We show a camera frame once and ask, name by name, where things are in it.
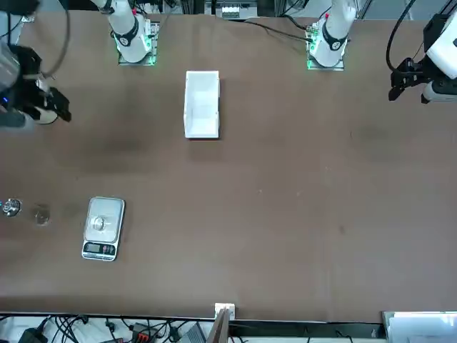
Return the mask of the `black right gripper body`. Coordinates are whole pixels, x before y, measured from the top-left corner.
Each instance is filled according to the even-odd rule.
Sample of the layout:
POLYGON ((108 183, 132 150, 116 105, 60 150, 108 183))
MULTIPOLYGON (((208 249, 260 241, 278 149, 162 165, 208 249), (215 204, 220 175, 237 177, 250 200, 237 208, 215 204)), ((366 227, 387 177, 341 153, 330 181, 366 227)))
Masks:
POLYGON ((41 58, 32 48, 1 46, 1 109, 44 109, 45 93, 36 83, 40 74, 41 58))

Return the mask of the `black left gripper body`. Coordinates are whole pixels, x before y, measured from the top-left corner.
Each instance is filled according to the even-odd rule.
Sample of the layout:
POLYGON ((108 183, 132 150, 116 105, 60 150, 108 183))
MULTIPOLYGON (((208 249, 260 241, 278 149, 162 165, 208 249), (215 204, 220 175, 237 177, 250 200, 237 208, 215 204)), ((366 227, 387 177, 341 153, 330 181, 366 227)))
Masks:
POLYGON ((427 57, 423 57, 420 61, 414 61, 410 57, 406 58, 403 71, 406 73, 403 78, 405 85, 425 84, 431 80, 427 57))

